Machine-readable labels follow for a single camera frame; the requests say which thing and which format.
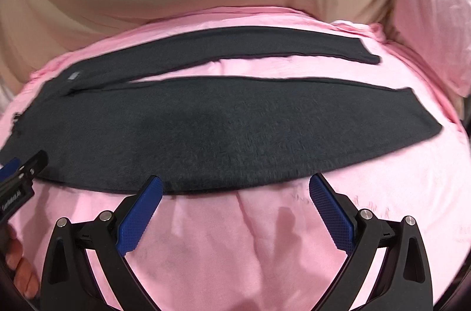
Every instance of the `metal screw head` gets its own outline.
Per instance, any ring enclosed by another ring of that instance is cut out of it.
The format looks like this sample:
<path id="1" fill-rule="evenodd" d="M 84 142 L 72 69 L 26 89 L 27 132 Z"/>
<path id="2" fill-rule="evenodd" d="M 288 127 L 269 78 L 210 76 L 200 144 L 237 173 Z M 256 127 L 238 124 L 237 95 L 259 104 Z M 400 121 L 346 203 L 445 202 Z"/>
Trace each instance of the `metal screw head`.
<path id="1" fill-rule="evenodd" d="M 367 209 L 360 211 L 360 215 L 363 219 L 371 219 L 373 217 L 373 213 Z"/>
<path id="2" fill-rule="evenodd" d="M 414 219 L 414 217 L 411 217 L 410 215 L 408 215 L 408 216 L 406 217 L 406 223 L 407 223 L 409 226 L 415 225 L 415 219 Z"/>
<path id="3" fill-rule="evenodd" d="M 100 221 L 103 221 L 103 222 L 106 222 L 106 221 L 109 221 L 111 219 L 111 217 L 113 216 L 113 213 L 111 211 L 103 211 L 101 214 L 100 214 Z"/>
<path id="4" fill-rule="evenodd" d="M 57 221 L 57 227 L 64 227 L 67 224 L 67 218 L 61 218 Z"/>

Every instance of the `pink bedsheet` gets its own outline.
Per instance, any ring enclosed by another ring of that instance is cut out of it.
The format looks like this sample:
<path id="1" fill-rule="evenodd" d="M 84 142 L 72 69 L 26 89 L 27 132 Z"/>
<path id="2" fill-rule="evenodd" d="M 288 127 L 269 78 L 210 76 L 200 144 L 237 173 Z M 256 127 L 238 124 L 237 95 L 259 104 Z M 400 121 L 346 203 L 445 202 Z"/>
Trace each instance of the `pink bedsheet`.
<path id="1" fill-rule="evenodd" d="M 44 81 L 79 60 L 192 30 L 269 25 L 359 37 L 382 58 L 379 65 L 331 57 L 221 60 L 160 78 L 241 75 L 261 78 L 323 76 L 392 88 L 412 87 L 443 125 L 435 138 L 326 174 L 335 190 L 378 217 L 413 215 L 421 229 L 435 300 L 449 285 L 471 245 L 471 159 L 467 136 L 443 92 L 411 63 L 407 48 L 387 43 L 378 26 L 326 24 L 286 8 L 218 8 L 153 23 L 68 53 L 36 72 L 0 120 L 6 140 Z M 310 310 L 341 267 L 308 193 L 309 178 L 204 196 L 164 197 L 137 249 L 126 255 L 137 277 L 164 311 Z M 88 221 L 113 210 L 122 195 L 59 188 L 37 181 L 35 197 L 12 219 L 25 255 L 38 272 L 59 217 Z M 355 306 L 364 302 L 381 264 L 379 252 Z M 93 269 L 106 300 L 119 308 L 94 254 Z"/>
<path id="2" fill-rule="evenodd" d="M 471 0 L 396 0 L 393 23 L 447 90 L 471 93 Z"/>

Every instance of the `finger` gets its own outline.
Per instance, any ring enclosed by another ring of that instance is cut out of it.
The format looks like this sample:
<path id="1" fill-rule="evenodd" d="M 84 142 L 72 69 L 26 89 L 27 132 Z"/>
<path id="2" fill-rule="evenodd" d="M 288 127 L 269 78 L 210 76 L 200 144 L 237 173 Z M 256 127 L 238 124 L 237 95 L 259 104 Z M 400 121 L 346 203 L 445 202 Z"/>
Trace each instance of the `finger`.
<path id="1" fill-rule="evenodd" d="M 26 291 L 24 292 L 24 297 L 27 299 L 32 299 L 39 292 L 39 279 L 36 274 L 31 273 L 30 280 L 26 286 Z"/>
<path id="2" fill-rule="evenodd" d="M 16 239 L 17 238 L 16 230 L 13 228 L 12 225 L 7 224 L 6 225 L 6 230 L 8 231 L 8 235 L 9 235 L 10 239 Z"/>
<path id="3" fill-rule="evenodd" d="M 31 278 L 32 274 L 32 266 L 31 264 L 25 259 L 22 258 L 20 263 L 18 263 L 18 267 L 16 268 L 15 279 L 13 283 L 15 287 L 20 292 L 21 295 L 24 295 L 26 291 L 26 287 L 28 286 L 28 282 Z"/>
<path id="4" fill-rule="evenodd" d="M 16 270 L 18 263 L 20 263 L 23 256 L 23 245 L 18 239 L 10 240 L 8 244 L 8 252 L 5 256 L 5 263 L 10 270 Z"/>

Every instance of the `blue gripper pad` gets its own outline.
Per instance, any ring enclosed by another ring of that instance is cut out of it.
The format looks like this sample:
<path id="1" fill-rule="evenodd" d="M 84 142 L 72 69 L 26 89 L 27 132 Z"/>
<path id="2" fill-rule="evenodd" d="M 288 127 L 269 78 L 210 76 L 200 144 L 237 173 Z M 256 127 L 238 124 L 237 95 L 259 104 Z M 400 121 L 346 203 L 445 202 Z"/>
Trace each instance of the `blue gripper pad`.
<path id="1" fill-rule="evenodd" d="M 5 166 L 0 169 L 0 182 L 3 182 L 8 177 L 15 174 L 15 172 L 20 168 L 21 162 L 18 158 L 13 158 Z"/>
<path id="2" fill-rule="evenodd" d="M 155 177 L 142 192 L 118 229 L 116 248 L 121 256 L 134 250 L 163 195 L 163 183 Z"/>
<path id="3" fill-rule="evenodd" d="M 319 177 L 309 181 L 309 195 L 316 206 L 335 246 L 350 255 L 355 248 L 355 228 Z"/>

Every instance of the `folded garment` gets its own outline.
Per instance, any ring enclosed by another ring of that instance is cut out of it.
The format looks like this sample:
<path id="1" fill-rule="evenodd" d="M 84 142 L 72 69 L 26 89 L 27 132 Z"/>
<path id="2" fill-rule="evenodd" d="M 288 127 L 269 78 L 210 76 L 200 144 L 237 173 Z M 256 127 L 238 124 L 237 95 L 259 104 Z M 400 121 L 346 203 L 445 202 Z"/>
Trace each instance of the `folded garment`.
<path id="1" fill-rule="evenodd" d="M 300 36 L 313 41 L 303 43 Z M 349 44 L 357 45 L 352 59 L 379 60 L 358 47 L 359 39 L 235 27 L 81 61 L 45 84 L 17 118 L 0 161 L 43 149 L 49 165 L 41 178 L 65 186 L 133 193 L 158 172 L 166 193 L 201 193 L 332 171 L 437 135 L 441 125 L 410 88 L 322 78 L 117 83 L 207 61 L 208 54 L 234 58 L 243 50 L 248 54 L 242 58 L 274 52 L 349 58 Z"/>
<path id="2" fill-rule="evenodd" d="M 297 55 L 331 56 L 378 64 L 360 39 L 293 28 L 242 26 L 181 33 L 83 60 L 48 82 L 37 102 L 50 95 L 136 80 L 209 61 Z"/>

